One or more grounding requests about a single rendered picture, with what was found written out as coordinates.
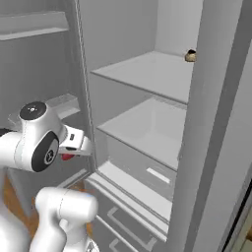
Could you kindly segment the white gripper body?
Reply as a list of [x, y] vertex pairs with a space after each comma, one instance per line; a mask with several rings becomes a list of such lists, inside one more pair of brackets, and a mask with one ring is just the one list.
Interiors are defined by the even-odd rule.
[[93, 144], [86, 136], [79, 138], [75, 136], [73, 140], [67, 139], [59, 146], [60, 154], [75, 156], [90, 156], [93, 152]]

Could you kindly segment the grey fridge crisper drawer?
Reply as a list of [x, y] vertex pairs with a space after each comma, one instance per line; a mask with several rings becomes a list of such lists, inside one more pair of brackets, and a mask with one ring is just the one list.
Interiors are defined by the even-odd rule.
[[[99, 163], [109, 160], [135, 179], [169, 201], [173, 200], [176, 172], [160, 162], [148, 157], [121, 141], [108, 136], [102, 131], [94, 130], [96, 157]], [[170, 179], [170, 184], [147, 172], [150, 167]]]

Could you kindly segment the white fridge shelf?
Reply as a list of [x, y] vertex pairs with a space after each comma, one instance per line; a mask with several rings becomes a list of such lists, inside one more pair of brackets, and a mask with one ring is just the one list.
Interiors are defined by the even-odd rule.
[[183, 57], [152, 51], [92, 73], [186, 104], [193, 67]]
[[98, 129], [176, 170], [185, 117], [185, 105], [150, 98]]

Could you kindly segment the grey fridge door with bins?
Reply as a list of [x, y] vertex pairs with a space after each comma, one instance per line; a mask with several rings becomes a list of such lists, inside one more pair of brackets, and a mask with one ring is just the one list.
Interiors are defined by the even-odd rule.
[[63, 12], [66, 31], [0, 41], [0, 126], [23, 105], [74, 95], [81, 111], [64, 122], [92, 135], [80, 0], [0, 0], [0, 16]]

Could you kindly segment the grey fridge cabinet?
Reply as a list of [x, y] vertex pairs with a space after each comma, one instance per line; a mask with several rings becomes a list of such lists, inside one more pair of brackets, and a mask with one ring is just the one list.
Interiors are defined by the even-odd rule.
[[[80, 0], [87, 59], [92, 123], [104, 122], [150, 99], [178, 102], [159, 94], [104, 78], [92, 70], [152, 51], [185, 56], [197, 47], [204, 0]], [[99, 163], [88, 179], [165, 243], [172, 201], [162, 197], [109, 160]]]

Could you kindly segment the plain grey fridge door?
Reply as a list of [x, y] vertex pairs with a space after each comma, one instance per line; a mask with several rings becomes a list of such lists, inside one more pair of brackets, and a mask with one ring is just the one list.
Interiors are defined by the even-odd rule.
[[167, 252], [222, 252], [252, 178], [252, 0], [204, 0]]

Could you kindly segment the grey door bin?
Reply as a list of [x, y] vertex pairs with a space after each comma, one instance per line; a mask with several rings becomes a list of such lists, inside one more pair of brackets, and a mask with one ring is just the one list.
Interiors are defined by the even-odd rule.
[[[60, 119], [66, 118], [80, 111], [78, 99], [72, 94], [63, 94], [59, 97], [47, 100], [46, 103], [55, 110]], [[10, 114], [8, 120], [12, 130], [22, 130], [19, 111]]]
[[64, 32], [69, 29], [64, 12], [30, 13], [0, 17], [0, 41]]

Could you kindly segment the grey freezer drawer front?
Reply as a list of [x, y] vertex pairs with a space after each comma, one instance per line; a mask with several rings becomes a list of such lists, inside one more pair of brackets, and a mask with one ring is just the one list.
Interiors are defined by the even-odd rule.
[[115, 246], [119, 252], [139, 252], [105, 220], [101, 217], [96, 217], [93, 221], [93, 240], [98, 245], [99, 251], [112, 252], [109, 248], [109, 244], [115, 238], [119, 240], [119, 243]]
[[[117, 207], [119, 209], [121, 209], [123, 212], [125, 212], [128, 216], [130, 216], [131, 218], [133, 218], [131, 215], [129, 215], [125, 210], [123, 210], [117, 203], [114, 203], [113, 201], [111, 201], [107, 196], [105, 196], [104, 194], [102, 194], [100, 192], [100, 190], [94, 186], [89, 180], [85, 181], [85, 189], [93, 194], [97, 200], [98, 200], [98, 213], [96, 215], [96, 217], [101, 217], [104, 221], [106, 221], [112, 228], [114, 228], [112, 226], [112, 224], [107, 220], [107, 212], [112, 208], [112, 207]], [[158, 238], [158, 236], [156, 234], [154, 234], [152, 231], [149, 231], [146, 227], [145, 229], [157, 239], [157, 245], [154, 247], [154, 252], [167, 252], [166, 248], [165, 248], [165, 243]], [[133, 245], [139, 252], [140, 252], [140, 248], [138, 248], [136, 245]]]

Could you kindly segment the brown round food item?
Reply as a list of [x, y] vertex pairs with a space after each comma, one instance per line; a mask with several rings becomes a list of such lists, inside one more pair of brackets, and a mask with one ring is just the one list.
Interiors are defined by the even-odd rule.
[[189, 49], [184, 56], [184, 59], [187, 62], [195, 62], [196, 61], [196, 51], [193, 49]]

